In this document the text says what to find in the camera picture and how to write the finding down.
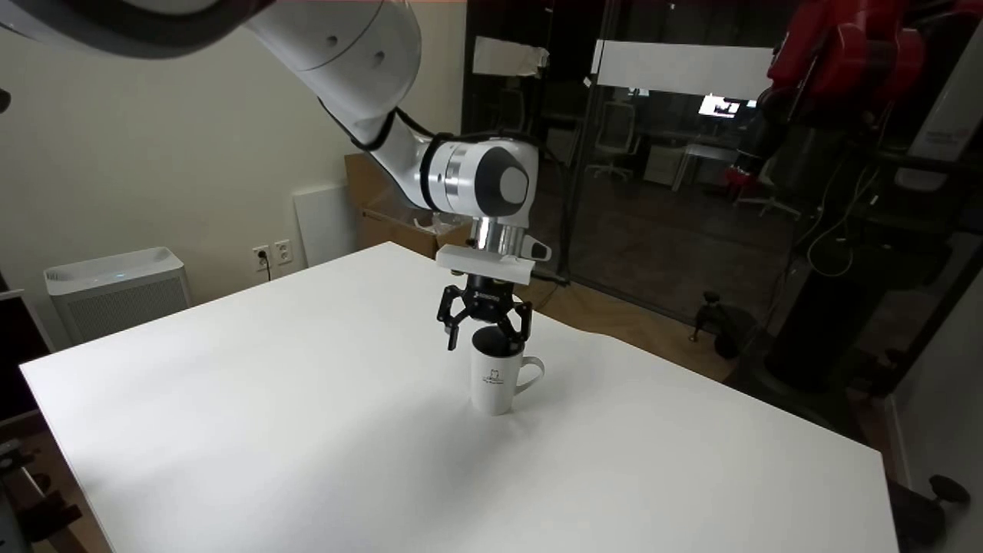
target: wall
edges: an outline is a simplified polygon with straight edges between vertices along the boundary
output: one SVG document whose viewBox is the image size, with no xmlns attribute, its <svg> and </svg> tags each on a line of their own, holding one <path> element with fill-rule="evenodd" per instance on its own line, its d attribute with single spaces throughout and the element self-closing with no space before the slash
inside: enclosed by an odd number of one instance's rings
<svg viewBox="0 0 983 553">
<path fill-rule="evenodd" d="M 941 553 L 983 550 L 983 272 L 895 397 L 910 478 L 928 492 L 932 473 L 966 483 L 975 506 Z"/>
<path fill-rule="evenodd" d="M 457 129 L 463 0 L 415 4 L 425 67 L 406 110 Z M 39 269 L 143 245 L 189 261 L 198 301 L 259 283 L 249 245 L 295 240 L 288 189 L 345 176 L 351 140 L 246 31 L 178 60 L 0 33 L 0 269 L 63 344 Z"/>
</svg>

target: cable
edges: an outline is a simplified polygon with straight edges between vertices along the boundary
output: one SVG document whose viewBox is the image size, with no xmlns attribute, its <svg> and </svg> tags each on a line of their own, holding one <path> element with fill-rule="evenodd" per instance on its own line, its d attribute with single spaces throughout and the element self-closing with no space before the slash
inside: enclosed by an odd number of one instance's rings
<svg viewBox="0 0 983 553">
<path fill-rule="evenodd" d="M 769 291 L 769 310 L 766 310 L 763 329 L 770 329 L 770 321 L 776 321 L 776 315 L 778 315 L 781 290 L 788 287 L 788 279 L 791 279 L 791 272 L 792 272 L 792 266 L 797 266 L 797 250 L 805 245 L 803 240 L 809 240 L 809 237 L 823 224 L 823 209 L 828 209 L 828 201 L 830 201 L 830 189 L 833 189 L 833 181 L 838 178 L 838 171 L 843 171 L 843 163 L 836 163 L 833 176 L 828 178 L 823 197 L 822 197 L 822 202 L 817 202 L 817 219 L 813 219 L 813 224 L 812 224 L 809 230 L 800 230 L 800 237 L 791 240 L 791 255 L 788 255 L 788 261 L 785 261 L 785 266 L 781 266 L 781 272 L 776 275 L 770 291 Z M 866 192 L 866 188 L 874 185 L 874 178 L 866 178 L 866 185 L 862 188 L 862 192 L 853 192 L 853 201 L 851 201 L 851 205 L 848 205 L 848 216 L 851 216 L 858 197 Z M 805 261 L 809 261 L 809 266 L 817 269 L 822 275 L 830 275 L 830 272 L 823 272 L 823 266 L 817 266 L 817 265 L 812 261 L 812 251 L 813 251 L 817 240 L 812 240 Z"/>
<path fill-rule="evenodd" d="M 404 107 L 397 107 L 397 118 L 401 118 L 408 129 L 415 129 L 419 136 L 434 138 L 434 131 L 432 131 L 428 127 L 422 127 L 415 118 L 408 118 Z"/>
<path fill-rule="evenodd" d="M 838 269 L 830 269 L 830 266 L 822 266 L 817 265 L 817 250 L 838 230 L 848 230 L 851 219 L 853 219 L 853 209 L 862 202 L 862 197 L 866 197 L 866 189 L 880 181 L 882 170 L 863 170 L 858 176 L 858 188 L 853 188 L 853 197 L 851 202 L 844 205 L 843 219 L 836 224 L 830 224 L 817 240 L 812 240 L 812 245 L 805 250 L 805 261 L 813 272 L 828 275 L 828 279 L 843 279 L 853 269 L 858 265 L 858 250 L 848 251 L 848 261 L 838 266 Z"/>
</svg>

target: white mug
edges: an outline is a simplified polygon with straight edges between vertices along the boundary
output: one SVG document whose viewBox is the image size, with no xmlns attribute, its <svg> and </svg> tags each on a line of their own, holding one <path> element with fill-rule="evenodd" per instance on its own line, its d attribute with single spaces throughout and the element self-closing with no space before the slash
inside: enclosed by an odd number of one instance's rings
<svg viewBox="0 0 983 553">
<path fill-rule="evenodd" d="M 520 385 L 520 373 L 535 365 L 537 374 Z M 501 329 L 485 324 L 475 333 L 469 359 L 469 401 L 485 415 L 514 412 L 514 399 L 545 378 L 548 365 L 524 355 L 524 344 L 510 340 Z"/>
</svg>

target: white table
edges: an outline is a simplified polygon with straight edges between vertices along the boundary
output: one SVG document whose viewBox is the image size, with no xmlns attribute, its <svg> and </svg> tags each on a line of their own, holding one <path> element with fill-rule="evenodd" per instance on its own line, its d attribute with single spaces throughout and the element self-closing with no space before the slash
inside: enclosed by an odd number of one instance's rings
<svg viewBox="0 0 983 553">
<path fill-rule="evenodd" d="M 24 374 L 120 553 L 897 550 L 874 449 L 548 315 L 469 412 L 448 279 L 378 245 Z"/>
</svg>

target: electrical outlet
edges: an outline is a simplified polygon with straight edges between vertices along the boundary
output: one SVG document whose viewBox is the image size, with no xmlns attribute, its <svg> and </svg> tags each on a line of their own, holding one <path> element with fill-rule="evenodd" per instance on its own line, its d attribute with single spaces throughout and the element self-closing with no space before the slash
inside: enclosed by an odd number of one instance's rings
<svg viewBox="0 0 983 553">
<path fill-rule="evenodd" d="M 249 266 L 251 266 L 254 272 L 268 272 L 268 266 L 272 266 L 272 245 L 265 245 L 265 242 L 251 245 Z"/>
<path fill-rule="evenodd" d="M 288 240 L 276 240 L 273 242 L 273 259 L 276 259 L 281 266 L 295 261 L 295 251 L 291 251 Z"/>
</svg>

